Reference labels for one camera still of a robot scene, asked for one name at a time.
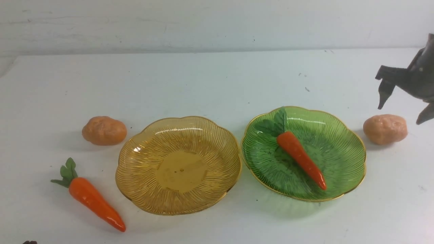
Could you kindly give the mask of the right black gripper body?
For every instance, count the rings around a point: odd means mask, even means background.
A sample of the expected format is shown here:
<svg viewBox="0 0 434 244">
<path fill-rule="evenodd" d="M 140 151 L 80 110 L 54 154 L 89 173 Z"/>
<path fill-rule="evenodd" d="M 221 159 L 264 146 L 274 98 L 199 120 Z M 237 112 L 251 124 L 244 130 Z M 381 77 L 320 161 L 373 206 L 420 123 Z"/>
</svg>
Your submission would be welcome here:
<svg viewBox="0 0 434 244">
<path fill-rule="evenodd" d="M 375 79 L 387 80 L 411 96 L 426 103 L 433 102 L 433 57 L 434 35 L 428 34 L 421 48 L 407 68 L 381 65 Z"/>
</svg>

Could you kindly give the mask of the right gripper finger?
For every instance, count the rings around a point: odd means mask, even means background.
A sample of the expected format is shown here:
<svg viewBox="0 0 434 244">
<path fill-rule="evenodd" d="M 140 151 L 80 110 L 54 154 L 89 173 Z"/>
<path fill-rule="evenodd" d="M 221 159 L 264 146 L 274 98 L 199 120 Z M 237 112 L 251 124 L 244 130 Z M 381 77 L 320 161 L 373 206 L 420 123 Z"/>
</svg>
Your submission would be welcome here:
<svg viewBox="0 0 434 244">
<path fill-rule="evenodd" d="M 434 118 L 434 103 L 428 103 L 417 117 L 416 124 L 420 125 Z"/>
<path fill-rule="evenodd" d="M 382 80 L 379 87 L 378 87 L 378 92 L 379 92 L 379 104 L 378 104 L 378 109 L 382 109 L 384 104 L 386 103 L 386 101 L 389 99 L 389 97 L 392 95 L 394 89 L 395 89 L 396 85 L 387 81 L 387 80 Z"/>
</svg>

